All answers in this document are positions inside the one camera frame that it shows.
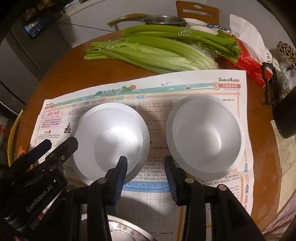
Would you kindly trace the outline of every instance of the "metal pot lid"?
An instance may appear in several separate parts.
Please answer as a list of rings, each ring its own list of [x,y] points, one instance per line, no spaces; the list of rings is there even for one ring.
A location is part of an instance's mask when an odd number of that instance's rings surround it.
[[[87,214],[81,216],[82,241],[87,241]],[[150,233],[121,218],[108,215],[112,241],[158,241]]]

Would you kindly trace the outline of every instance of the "black cable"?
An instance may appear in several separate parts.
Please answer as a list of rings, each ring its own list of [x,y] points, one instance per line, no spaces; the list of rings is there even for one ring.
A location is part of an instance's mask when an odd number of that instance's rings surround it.
[[[98,29],[98,30],[102,30],[102,31],[111,32],[111,33],[114,33],[115,32],[115,31],[106,30],[106,29],[100,29],[100,28],[95,28],[95,27],[83,26],[83,25],[79,25],[79,24],[75,24],[75,23],[65,23],[65,24],[76,25],[76,26],[84,27],[84,28],[94,28],[94,29]]]
[[[6,89],[9,93],[11,93],[13,97],[15,97],[18,101],[20,101],[25,106],[27,105],[24,101],[22,101],[19,97],[17,97],[9,88],[7,88],[7,86],[1,80],[0,80],[0,84],[4,87],[4,89]]]

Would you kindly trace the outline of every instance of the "black container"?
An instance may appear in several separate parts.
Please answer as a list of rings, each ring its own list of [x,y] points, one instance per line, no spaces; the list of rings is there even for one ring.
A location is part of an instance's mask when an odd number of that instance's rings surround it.
[[[274,121],[283,138],[296,134],[296,88],[273,109]]]

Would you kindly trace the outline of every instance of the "white plate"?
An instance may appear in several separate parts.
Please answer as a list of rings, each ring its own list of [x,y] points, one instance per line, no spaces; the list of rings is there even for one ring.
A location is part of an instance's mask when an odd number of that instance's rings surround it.
[[[150,138],[147,125],[133,108],[120,103],[100,104],[86,112],[73,131],[78,150],[73,154],[75,170],[90,185],[114,168],[126,156],[125,183],[142,169],[148,156]]]
[[[211,29],[211,28],[208,28],[208,27],[205,27],[205,26],[199,26],[199,25],[191,25],[190,26],[191,29],[195,29],[195,30],[200,30],[200,31],[203,31],[203,32],[207,32],[207,33],[210,33],[210,34],[218,34],[217,31]]]
[[[188,96],[174,105],[166,139],[176,162],[189,174],[217,179],[242,160],[245,139],[238,119],[218,98]]]
[[[207,23],[201,20],[197,20],[194,18],[183,18],[186,20],[186,22],[189,24],[189,26],[191,25],[200,25],[200,26],[207,26]]]

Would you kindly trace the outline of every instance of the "chair back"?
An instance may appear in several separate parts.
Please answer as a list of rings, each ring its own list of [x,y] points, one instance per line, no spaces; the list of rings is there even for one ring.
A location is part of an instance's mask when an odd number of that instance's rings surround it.
[[[210,7],[201,3],[196,2],[184,2],[184,1],[176,1],[176,7],[178,12],[178,17],[180,18],[194,18],[206,23],[212,23],[215,25],[219,24],[219,9],[215,7]],[[212,14],[213,17],[202,15],[198,13],[184,12],[184,9],[193,10],[197,12],[204,12]]]

